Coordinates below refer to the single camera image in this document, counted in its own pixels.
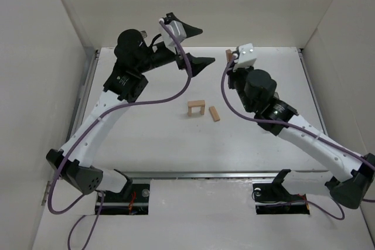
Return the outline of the engraved wood block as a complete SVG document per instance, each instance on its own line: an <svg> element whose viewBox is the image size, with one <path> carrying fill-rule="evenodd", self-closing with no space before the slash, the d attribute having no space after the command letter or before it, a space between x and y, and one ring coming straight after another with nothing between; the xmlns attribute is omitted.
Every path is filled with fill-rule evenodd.
<svg viewBox="0 0 375 250"><path fill-rule="evenodd" d="M230 49L226 50L226 59L228 63L230 63L233 59L233 53Z"/></svg>

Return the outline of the plain wood block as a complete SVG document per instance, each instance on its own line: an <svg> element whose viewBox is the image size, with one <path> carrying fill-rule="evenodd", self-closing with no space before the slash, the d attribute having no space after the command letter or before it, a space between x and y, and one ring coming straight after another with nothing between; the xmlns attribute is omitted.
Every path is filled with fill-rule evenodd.
<svg viewBox="0 0 375 250"><path fill-rule="evenodd" d="M194 107L205 107L205 100L188 101L187 105L189 108Z"/></svg>

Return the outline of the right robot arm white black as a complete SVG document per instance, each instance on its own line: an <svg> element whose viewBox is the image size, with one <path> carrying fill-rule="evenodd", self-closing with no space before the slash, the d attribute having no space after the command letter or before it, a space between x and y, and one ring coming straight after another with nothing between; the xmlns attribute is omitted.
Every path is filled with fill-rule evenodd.
<svg viewBox="0 0 375 250"><path fill-rule="evenodd" d="M230 66L224 73L229 89L235 90L251 121L266 132L304 151L325 172L282 169L272 182L256 184L261 202L291 202L298 195L329 196L337 203L357 209L374 180L374 155L361 155L344 148L312 126L298 111L275 96L276 81L264 70Z"/></svg>

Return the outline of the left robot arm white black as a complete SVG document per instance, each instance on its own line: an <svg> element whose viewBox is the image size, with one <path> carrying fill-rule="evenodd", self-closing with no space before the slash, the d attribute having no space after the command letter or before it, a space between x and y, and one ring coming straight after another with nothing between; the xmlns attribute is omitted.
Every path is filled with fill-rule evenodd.
<svg viewBox="0 0 375 250"><path fill-rule="evenodd" d="M81 194L109 191L123 197L129 195L131 179L118 170L93 166L94 157L119 118L130 108L139 105L138 97L148 84L145 73L175 62L186 70L189 78L197 76L215 59L194 57L183 53L180 44L187 38L202 34L179 20L173 13L160 19L159 33L150 45L136 29L123 31L114 49L116 62L103 85L93 110L73 136L58 150L50 150L47 161L61 178Z"/></svg>

